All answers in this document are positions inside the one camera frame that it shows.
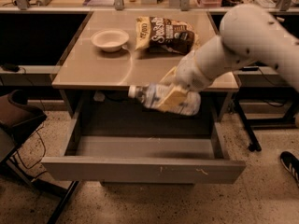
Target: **plastic bottle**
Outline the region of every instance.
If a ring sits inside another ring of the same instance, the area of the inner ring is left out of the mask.
[[[171,112],[185,116],[196,115],[200,106],[200,95],[189,91],[186,99],[179,105],[169,105],[168,109],[161,109],[161,99],[167,96],[173,87],[150,83],[148,86],[130,86],[128,96],[136,98],[144,107]]]

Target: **person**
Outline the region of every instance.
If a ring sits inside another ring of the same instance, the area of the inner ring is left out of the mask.
[[[280,160],[286,170],[294,177],[299,188],[299,160],[291,152],[283,151]]]

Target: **terrazzo floor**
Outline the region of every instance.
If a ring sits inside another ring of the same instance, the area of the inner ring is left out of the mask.
[[[66,111],[46,111],[39,131],[46,156],[55,156],[70,120]],[[262,152],[249,152],[249,139],[237,114],[225,114],[221,122],[225,145],[232,160],[246,162],[246,169],[233,185],[105,185],[80,182],[57,223],[299,223],[299,190],[282,167],[279,154],[289,150],[299,157],[299,130],[255,131]],[[31,165],[42,155],[38,135],[20,150]],[[26,170],[44,171],[41,164]],[[41,177],[57,182],[50,174]],[[47,223],[60,199],[34,192],[13,178],[0,176],[0,223]]]

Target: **drawer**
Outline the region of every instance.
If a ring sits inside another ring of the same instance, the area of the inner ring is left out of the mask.
[[[194,117],[161,113],[107,91],[95,102],[84,91],[71,119],[61,157],[45,157],[57,180],[102,183],[228,183],[245,169],[231,161],[212,99],[202,97]]]

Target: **bowl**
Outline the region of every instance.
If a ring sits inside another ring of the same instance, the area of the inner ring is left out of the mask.
[[[92,43],[105,52],[119,51],[128,40],[129,35],[121,29],[101,30],[91,38]]]

